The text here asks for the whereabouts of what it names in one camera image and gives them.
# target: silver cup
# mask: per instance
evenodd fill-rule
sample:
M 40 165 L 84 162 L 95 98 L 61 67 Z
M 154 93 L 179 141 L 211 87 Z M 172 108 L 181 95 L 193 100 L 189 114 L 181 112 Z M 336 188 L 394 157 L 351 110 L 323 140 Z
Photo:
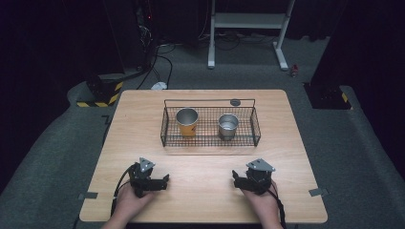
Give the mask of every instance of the silver cup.
M 234 114 L 221 115 L 219 122 L 219 136 L 222 140 L 231 140 L 235 136 L 239 119 Z

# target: human hand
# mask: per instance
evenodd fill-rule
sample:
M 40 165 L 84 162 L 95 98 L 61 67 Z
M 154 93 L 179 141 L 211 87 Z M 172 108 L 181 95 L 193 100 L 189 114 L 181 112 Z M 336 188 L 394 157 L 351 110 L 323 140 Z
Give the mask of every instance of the human hand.
M 141 210 L 156 196 L 155 192 L 144 192 L 142 198 L 135 195 L 131 184 L 122 185 L 118 192 L 116 209 L 110 219 L 102 228 L 118 229 L 125 228 L 125 225 L 134 218 Z
M 269 191 L 277 196 L 277 185 L 273 180 L 271 182 L 273 185 L 271 185 Z M 270 193 L 265 192 L 258 196 L 247 190 L 241 189 L 241 191 L 249 200 L 264 229 L 283 229 L 279 220 L 277 200 Z

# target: caution tape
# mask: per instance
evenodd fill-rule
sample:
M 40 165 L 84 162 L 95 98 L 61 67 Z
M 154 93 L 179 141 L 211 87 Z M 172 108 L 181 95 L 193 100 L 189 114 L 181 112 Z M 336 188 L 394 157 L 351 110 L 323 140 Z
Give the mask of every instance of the caution tape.
M 118 99 L 119 91 L 122 88 L 122 84 L 123 82 L 116 84 L 112 95 L 104 101 L 76 101 L 76 105 L 77 107 L 111 107 L 116 103 Z

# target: black equipment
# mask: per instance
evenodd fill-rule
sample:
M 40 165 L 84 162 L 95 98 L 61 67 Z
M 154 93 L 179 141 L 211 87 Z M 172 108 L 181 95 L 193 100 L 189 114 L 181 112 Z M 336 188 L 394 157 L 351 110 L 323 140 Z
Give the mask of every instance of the black equipment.
M 116 209 L 117 203 L 117 196 L 119 189 L 122 187 L 120 184 L 126 174 L 129 175 L 129 183 L 131 184 L 132 188 L 134 189 L 135 195 L 138 198 L 143 198 L 144 191 L 160 191 L 166 190 L 167 182 L 169 181 L 169 175 L 164 176 L 162 179 L 151 179 L 153 167 L 156 164 L 150 160 L 147 160 L 143 157 L 139 158 L 139 163 L 135 162 L 135 164 L 131 165 L 122 175 L 120 178 L 117 188 L 114 192 L 114 199 L 113 204 L 111 206 L 111 215 L 114 213 Z
M 265 162 L 263 159 L 259 158 L 253 160 L 246 165 L 248 167 L 246 171 L 247 177 L 239 177 L 239 175 L 232 170 L 232 176 L 235 179 L 233 182 L 235 188 L 240 188 L 255 193 L 260 196 L 265 192 L 271 194 L 277 201 L 277 205 L 280 209 L 280 220 L 281 225 L 284 229 L 286 226 L 286 213 L 284 211 L 284 205 L 281 200 L 278 198 L 277 190 L 274 187 L 275 194 L 273 194 L 269 189 L 271 187 L 271 173 L 275 172 L 276 169 Z

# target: gray carpet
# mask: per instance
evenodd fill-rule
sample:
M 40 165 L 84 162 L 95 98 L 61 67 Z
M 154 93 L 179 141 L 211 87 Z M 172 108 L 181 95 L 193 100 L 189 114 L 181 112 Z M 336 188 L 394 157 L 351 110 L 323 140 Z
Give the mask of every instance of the gray carpet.
M 298 65 L 297 77 L 280 71 L 269 41 L 269 38 L 260 44 L 245 41 L 235 49 L 232 49 L 234 42 L 218 41 L 214 70 L 206 68 L 206 44 L 199 49 L 176 46 L 173 51 L 173 46 L 161 47 L 160 55 L 173 63 L 169 90 L 285 90 L 318 185 L 330 192 L 323 197 L 329 220 L 299 228 L 405 228 L 404 180 L 382 149 L 352 88 L 341 87 L 352 110 L 313 110 L 310 106 L 303 82 L 310 82 L 328 39 L 285 40 L 283 51 L 289 65 Z M 166 82 L 169 63 L 159 58 L 155 67 L 160 80 Z M 142 79 L 143 76 L 126 80 L 122 91 L 134 90 Z M 149 90 L 157 82 L 151 73 L 140 89 Z M 37 139 L 19 166 L 0 197 L 0 228 L 102 225 L 77 217 L 83 203 L 81 194 L 87 192 L 102 149 L 106 123 L 114 116 L 117 103 L 109 108 L 76 107 L 75 102 L 86 94 L 84 82 L 70 90 L 69 110 Z

